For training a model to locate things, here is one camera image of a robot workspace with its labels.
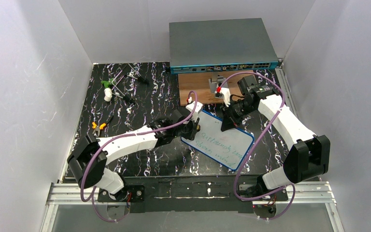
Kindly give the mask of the blue framed whiteboard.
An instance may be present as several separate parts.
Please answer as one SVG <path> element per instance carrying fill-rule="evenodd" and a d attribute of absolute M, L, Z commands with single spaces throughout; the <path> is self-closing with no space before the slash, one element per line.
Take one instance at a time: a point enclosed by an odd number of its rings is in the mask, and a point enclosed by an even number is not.
<path fill-rule="evenodd" d="M 200 131 L 194 140 L 181 137 L 181 141 L 223 166 L 237 170 L 254 144 L 254 136 L 236 128 L 221 131 L 222 120 L 204 110 L 199 113 L 199 119 Z"/>

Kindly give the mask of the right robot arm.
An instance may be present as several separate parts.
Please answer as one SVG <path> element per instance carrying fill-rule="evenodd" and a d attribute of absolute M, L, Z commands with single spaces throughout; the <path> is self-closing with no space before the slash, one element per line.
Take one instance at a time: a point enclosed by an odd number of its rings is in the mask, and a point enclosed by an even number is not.
<path fill-rule="evenodd" d="M 316 135 L 299 121 L 286 106 L 278 86 L 261 85 L 248 74 L 237 84 L 241 96 L 236 101 L 223 84 L 215 91 L 224 100 L 221 131 L 238 127 L 246 115 L 258 111 L 269 120 L 268 127 L 276 128 L 289 148 L 281 167 L 257 178 L 253 194 L 264 194 L 328 172 L 330 140 L 325 135 Z"/>

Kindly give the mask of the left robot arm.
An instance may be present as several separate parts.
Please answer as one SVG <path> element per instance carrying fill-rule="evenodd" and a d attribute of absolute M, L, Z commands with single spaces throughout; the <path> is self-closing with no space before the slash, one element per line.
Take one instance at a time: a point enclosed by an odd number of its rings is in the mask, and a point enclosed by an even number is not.
<path fill-rule="evenodd" d="M 200 107 L 180 107 L 170 117 L 159 118 L 140 129 L 115 137 L 87 135 L 67 160 L 79 188 L 84 191 L 98 187 L 113 200 L 124 200 L 129 195 L 124 178 L 108 169 L 107 165 L 123 156 L 170 144 L 178 137 L 194 140 L 200 130 L 201 111 Z"/>

